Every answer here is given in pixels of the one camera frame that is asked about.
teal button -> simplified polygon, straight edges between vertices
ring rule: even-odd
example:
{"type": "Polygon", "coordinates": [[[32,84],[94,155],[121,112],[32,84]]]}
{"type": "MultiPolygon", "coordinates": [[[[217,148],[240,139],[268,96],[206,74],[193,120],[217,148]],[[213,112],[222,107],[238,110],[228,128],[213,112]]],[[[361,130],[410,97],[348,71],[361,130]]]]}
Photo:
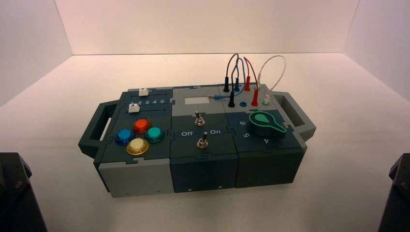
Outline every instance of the teal button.
{"type": "Polygon", "coordinates": [[[158,127],[152,127],[146,132],[146,138],[152,142],[159,142],[163,138],[163,132],[158,127]]]}

white cable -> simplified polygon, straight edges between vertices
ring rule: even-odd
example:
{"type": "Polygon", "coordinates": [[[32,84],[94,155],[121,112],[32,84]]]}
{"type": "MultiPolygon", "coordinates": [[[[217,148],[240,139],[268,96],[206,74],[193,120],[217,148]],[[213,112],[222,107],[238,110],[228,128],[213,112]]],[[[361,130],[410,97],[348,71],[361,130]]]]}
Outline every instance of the white cable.
{"type": "Polygon", "coordinates": [[[285,70],[286,70],[286,59],[285,59],[285,57],[281,56],[281,55],[272,56],[271,58],[269,58],[265,61],[265,63],[261,67],[261,70],[258,73],[258,83],[260,83],[261,82],[261,73],[262,73],[262,70],[264,69],[266,63],[269,62],[271,59],[273,59],[275,57],[282,57],[283,58],[283,71],[282,71],[282,74],[280,75],[278,81],[276,81],[276,83],[273,85],[273,87],[270,89],[270,91],[272,91],[273,88],[275,88],[279,84],[280,80],[282,79],[283,75],[285,74],[285,70]]]}
{"type": "MultiPolygon", "coordinates": [[[[273,91],[273,88],[275,88],[275,87],[279,84],[279,81],[282,79],[283,75],[285,74],[285,70],[286,70],[286,59],[285,59],[285,57],[284,57],[284,56],[281,56],[281,55],[272,56],[271,58],[269,58],[269,59],[267,59],[267,60],[265,61],[265,63],[264,63],[264,64],[262,65],[262,67],[261,67],[261,70],[260,70],[259,73],[258,73],[258,84],[260,85],[260,83],[261,83],[261,73],[262,73],[262,70],[264,69],[266,63],[269,62],[271,59],[273,59],[273,58],[275,58],[275,57],[282,57],[282,58],[283,58],[283,71],[282,71],[282,74],[280,75],[278,81],[276,81],[276,83],[273,85],[273,87],[270,88],[270,91],[273,91]]],[[[270,94],[267,93],[266,96],[265,96],[264,101],[262,102],[262,104],[263,104],[263,105],[268,105],[268,104],[269,104],[269,99],[270,99],[270,94]]]]}

yellow button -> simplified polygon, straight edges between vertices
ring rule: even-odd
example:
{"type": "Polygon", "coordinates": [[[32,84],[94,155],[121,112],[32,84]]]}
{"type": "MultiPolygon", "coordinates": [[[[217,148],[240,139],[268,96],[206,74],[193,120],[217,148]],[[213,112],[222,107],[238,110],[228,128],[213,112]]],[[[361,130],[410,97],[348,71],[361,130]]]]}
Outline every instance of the yellow button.
{"type": "Polygon", "coordinates": [[[149,148],[149,144],[145,139],[133,139],[127,145],[127,152],[130,155],[138,156],[144,154],[149,148]]]}

arcade button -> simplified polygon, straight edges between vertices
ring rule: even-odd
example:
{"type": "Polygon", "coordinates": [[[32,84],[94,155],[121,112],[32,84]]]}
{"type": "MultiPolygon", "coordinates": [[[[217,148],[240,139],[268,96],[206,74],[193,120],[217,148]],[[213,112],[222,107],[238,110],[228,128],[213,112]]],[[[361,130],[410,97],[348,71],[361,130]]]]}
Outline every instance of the arcade button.
{"type": "Polygon", "coordinates": [[[152,127],[146,132],[145,138],[150,143],[157,143],[164,138],[164,132],[158,127],[152,127]]]}
{"type": "Polygon", "coordinates": [[[127,152],[130,155],[138,156],[144,154],[149,148],[149,144],[145,139],[136,138],[131,140],[127,145],[127,152]]]}
{"type": "Polygon", "coordinates": [[[146,119],[139,119],[132,126],[132,130],[136,134],[144,134],[149,128],[151,128],[151,124],[146,119]]]}
{"type": "Polygon", "coordinates": [[[130,129],[122,129],[118,132],[115,141],[117,144],[125,145],[134,137],[134,133],[130,129]]]}

control box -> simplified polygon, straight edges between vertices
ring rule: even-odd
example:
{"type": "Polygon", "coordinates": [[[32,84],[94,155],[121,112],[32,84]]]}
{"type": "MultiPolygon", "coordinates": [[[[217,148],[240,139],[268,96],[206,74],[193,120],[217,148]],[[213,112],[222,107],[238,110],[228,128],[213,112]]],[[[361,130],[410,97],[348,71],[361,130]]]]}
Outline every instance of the control box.
{"type": "Polygon", "coordinates": [[[293,182],[315,125],[289,93],[260,85],[268,103],[243,91],[232,107],[208,97],[223,88],[130,89],[98,106],[80,149],[113,197],[293,182]]]}

